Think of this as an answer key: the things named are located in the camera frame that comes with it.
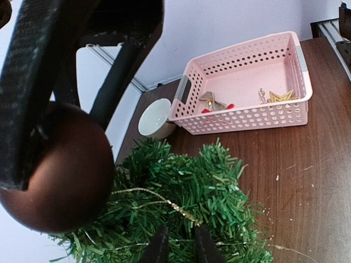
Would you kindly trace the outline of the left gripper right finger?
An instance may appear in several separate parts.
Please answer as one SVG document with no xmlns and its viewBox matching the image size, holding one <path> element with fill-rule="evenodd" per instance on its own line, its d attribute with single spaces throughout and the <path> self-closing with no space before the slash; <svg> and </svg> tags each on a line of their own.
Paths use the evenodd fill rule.
<svg viewBox="0 0 351 263">
<path fill-rule="evenodd" d="M 217 248 L 211 235 L 204 226 L 195 228 L 196 262 L 225 263 L 225 259 Z"/>
</svg>

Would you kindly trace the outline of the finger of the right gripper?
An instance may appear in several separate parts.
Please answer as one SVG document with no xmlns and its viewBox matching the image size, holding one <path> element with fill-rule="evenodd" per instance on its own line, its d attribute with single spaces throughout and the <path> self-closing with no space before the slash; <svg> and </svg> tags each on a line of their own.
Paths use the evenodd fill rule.
<svg viewBox="0 0 351 263">
<path fill-rule="evenodd" d="M 23 1 L 1 73 L 2 189 L 27 188 L 41 115 L 87 20 L 87 1 Z"/>
<path fill-rule="evenodd" d="M 65 61 L 53 89 L 56 101 L 80 105 L 76 77 L 79 48 L 121 44 L 90 110 L 93 119 L 107 128 L 132 78 L 160 39 L 163 20 L 163 1 L 100 1 Z"/>
</svg>

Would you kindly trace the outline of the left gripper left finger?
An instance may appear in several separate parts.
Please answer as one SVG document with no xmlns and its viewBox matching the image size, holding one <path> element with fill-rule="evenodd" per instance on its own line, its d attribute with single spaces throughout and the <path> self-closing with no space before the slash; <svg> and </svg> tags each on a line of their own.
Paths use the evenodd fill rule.
<svg viewBox="0 0 351 263">
<path fill-rule="evenodd" d="M 169 230 L 166 225 L 158 228 L 145 248 L 140 263 L 167 263 L 169 261 Z"/>
</svg>

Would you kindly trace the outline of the small green christmas tree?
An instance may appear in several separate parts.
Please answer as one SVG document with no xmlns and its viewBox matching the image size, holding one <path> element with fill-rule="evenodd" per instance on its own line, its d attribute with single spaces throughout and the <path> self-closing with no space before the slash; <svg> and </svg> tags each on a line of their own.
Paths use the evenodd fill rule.
<svg viewBox="0 0 351 263">
<path fill-rule="evenodd" d="M 50 238 L 77 262 L 138 262 L 161 225 L 170 262 L 194 262 L 195 227 L 204 224 L 226 262 L 272 262 L 255 228 L 254 207 L 239 188 L 242 161 L 220 142 L 197 157 L 167 142 L 141 141 L 115 169 L 109 200 L 91 223 Z"/>
</svg>

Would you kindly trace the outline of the red burlap bow ornament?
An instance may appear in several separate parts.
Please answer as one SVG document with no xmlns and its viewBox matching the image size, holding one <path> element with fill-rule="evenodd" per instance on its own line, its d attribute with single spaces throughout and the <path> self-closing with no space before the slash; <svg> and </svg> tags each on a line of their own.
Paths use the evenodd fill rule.
<svg viewBox="0 0 351 263">
<path fill-rule="evenodd" d="M 201 113 L 209 113 L 223 110 L 230 110 L 235 107 L 234 104 L 224 104 L 216 99 L 215 93 L 205 92 L 200 98 L 199 101 L 206 104 L 205 108 Z"/>
</svg>

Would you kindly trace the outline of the red bauble ornament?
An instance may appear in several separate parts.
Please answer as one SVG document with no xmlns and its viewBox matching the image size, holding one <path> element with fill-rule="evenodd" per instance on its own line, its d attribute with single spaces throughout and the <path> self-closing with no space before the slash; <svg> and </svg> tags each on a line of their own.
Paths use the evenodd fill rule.
<svg viewBox="0 0 351 263">
<path fill-rule="evenodd" d="M 1 205 L 22 225 L 71 232 L 92 221 L 112 188 L 114 158 L 103 128 L 74 105 L 51 102 L 27 190 L 2 190 Z"/>
</svg>

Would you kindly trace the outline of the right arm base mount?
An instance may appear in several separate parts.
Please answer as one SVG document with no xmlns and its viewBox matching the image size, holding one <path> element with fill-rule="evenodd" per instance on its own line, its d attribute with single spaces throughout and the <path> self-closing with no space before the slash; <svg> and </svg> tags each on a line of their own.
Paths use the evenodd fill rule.
<svg viewBox="0 0 351 263">
<path fill-rule="evenodd" d="M 344 2 L 339 7 L 338 24 L 339 33 L 345 40 L 337 42 L 336 47 L 350 71 L 350 9 L 347 8 L 347 4 Z"/>
</svg>

